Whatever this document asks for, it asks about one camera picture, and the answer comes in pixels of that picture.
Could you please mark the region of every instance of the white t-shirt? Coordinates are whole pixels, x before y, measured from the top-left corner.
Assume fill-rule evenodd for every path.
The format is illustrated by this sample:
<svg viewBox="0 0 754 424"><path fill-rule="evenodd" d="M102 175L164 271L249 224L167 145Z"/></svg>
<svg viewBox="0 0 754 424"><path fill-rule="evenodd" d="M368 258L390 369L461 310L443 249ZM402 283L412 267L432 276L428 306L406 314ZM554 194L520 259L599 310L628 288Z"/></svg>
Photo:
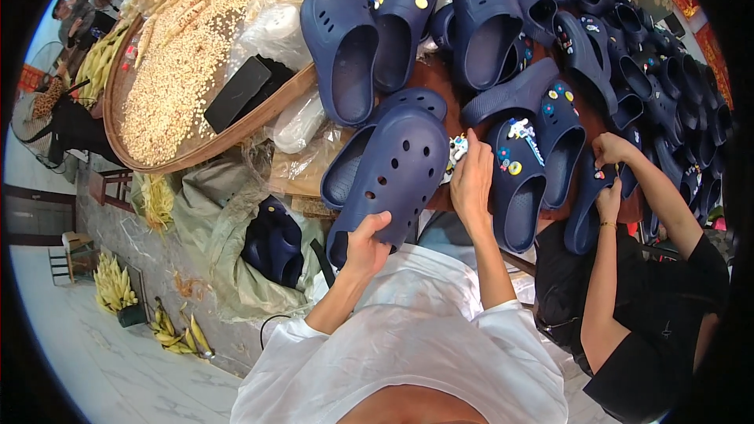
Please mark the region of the white t-shirt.
<svg viewBox="0 0 754 424"><path fill-rule="evenodd" d="M563 379L518 300L482 310L462 262L404 245L332 335L278 325L241 382L231 424L334 424L385 386L425 386L490 424L564 423Z"/></svg>

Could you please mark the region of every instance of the red banner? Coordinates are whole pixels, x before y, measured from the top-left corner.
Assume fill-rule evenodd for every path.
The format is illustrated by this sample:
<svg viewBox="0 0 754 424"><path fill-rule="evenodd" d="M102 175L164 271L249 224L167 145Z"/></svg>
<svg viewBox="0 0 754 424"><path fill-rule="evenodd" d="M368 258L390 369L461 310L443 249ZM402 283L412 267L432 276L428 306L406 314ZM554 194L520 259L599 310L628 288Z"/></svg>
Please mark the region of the red banner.
<svg viewBox="0 0 754 424"><path fill-rule="evenodd" d="M24 63L21 70L21 78L18 80L18 88L25 92L32 92L39 87L45 72L42 69L33 68Z"/></svg>
<svg viewBox="0 0 754 424"><path fill-rule="evenodd" d="M712 31L710 23L705 23L704 26L694 34L694 38L697 39L699 47L702 48L704 58L707 60L707 64L712 68L712 72L715 73L715 79L717 79L717 87L722 94L723 99L728 102L730 109L733 109L733 99L730 98L730 78L728 77L728 66L725 64L725 59L722 57L720 50L720 43L717 41L715 33Z"/></svg>
<svg viewBox="0 0 754 424"><path fill-rule="evenodd" d="M679 8L681 13L683 13L683 16L686 17L686 20L694 16L694 14L700 9L698 0L673 0L673 2L675 3L675 6Z"/></svg>

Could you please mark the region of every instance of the hand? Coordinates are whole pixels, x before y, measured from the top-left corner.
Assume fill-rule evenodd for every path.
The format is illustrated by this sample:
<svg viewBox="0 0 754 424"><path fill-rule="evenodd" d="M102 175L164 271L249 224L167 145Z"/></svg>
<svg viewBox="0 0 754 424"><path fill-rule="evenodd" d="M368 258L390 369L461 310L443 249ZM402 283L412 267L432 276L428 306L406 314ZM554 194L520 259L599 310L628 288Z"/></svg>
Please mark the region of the hand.
<svg viewBox="0 0 754 424"><path fill-rule="evenodd" d="M63 77L66 74L66 71L68 71L68 64L66 64L65 62L61 62L60 65L57 67L57 71L55 71L55 75Z"/></svg>
<svg viewBox="0 0 754 424"><path fill-rule="evenodd" d="M620 189L623 183L620 178L616 177L613 186L605 187L597 196L597 211L599 212L600 223L617 222L617 212L620 211Z"/></svg>
<svg viewBox="0 0 754 424"><path fill-rule="evenodd" d="M374 237L375 232L390 224L390 212L367 214L355 231L348 233L348 250L342 272L355 272L360 278L372 278L388 260L391 246Z"/></svg>
<svg viewBox="0 0 754 424"><path fill-rule="evenodd" d="M597 157L595 167L606 164L627 163L638 149L624 138L612 133L602 133L592 141L592 149Z"/></svg>
<svg viewBox="0 0 754 424"><path fill-rule="evenodd" d="M473 129L469 128L466 138L469 150L453 170L450 199L466 231L470 233L479 226L490 225L487 201L495 155L489 144L479 141Z"/></svg>
<svg viewBox="0 0 754 424"><path fill-rule="evenodd" d="M79 27L81 26L82 23L84 23L84 20L81 19L81 18L77 18L73 22L73 24L71 25L71 29L68 30L68 37L69 38L72 37L74 35L74 33L76 33L79 30Z"/></svg>

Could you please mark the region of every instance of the wooden stool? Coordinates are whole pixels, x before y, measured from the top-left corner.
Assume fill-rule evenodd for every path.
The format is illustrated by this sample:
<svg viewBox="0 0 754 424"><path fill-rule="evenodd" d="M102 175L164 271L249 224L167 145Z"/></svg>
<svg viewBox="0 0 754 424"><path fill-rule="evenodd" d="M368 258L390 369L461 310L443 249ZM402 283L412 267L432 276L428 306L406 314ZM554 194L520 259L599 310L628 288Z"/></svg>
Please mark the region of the wooden stool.
<svg viewBox="0 0 754 424"><path fill-rule="evenodd" d="M117 171L91 172L89 174L89 195L97 203L104 206L105 203L117 206L121 210L135 213L131 203L126 202L126 194L131 191L128 183L133 179L134 171L121 169ZM108 184L118 184L115 196L106 194Z"/></svg>

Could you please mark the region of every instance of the red paper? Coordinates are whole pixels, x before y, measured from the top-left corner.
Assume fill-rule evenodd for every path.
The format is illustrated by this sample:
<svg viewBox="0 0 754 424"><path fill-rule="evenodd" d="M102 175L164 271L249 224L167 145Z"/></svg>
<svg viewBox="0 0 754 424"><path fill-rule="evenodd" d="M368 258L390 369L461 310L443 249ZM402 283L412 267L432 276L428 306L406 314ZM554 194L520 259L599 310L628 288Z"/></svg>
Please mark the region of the red paper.
<svg viewBox="0 0 754 424"><path fill-rule="evenodd" d="M673 0L673 2L678 6L683 16L686 17L686 20L694 16L700 9L698 0Z"/></svg>
<svg viewBox="0 0 754 424"><path fill-rule="evenodd" d="M696 38L699 43L699 47L702 48L702 53L707 60L707 64L710 65L712 72L715 73L717 88L720 90L723 99L728 102L728 106L732 110L733 99L730 98L728 66L725 64L725 59L722 57L720 43L717 41L717 37L712 31L710 23L705 23L704 26L694 34L694 38Z"/></svg>

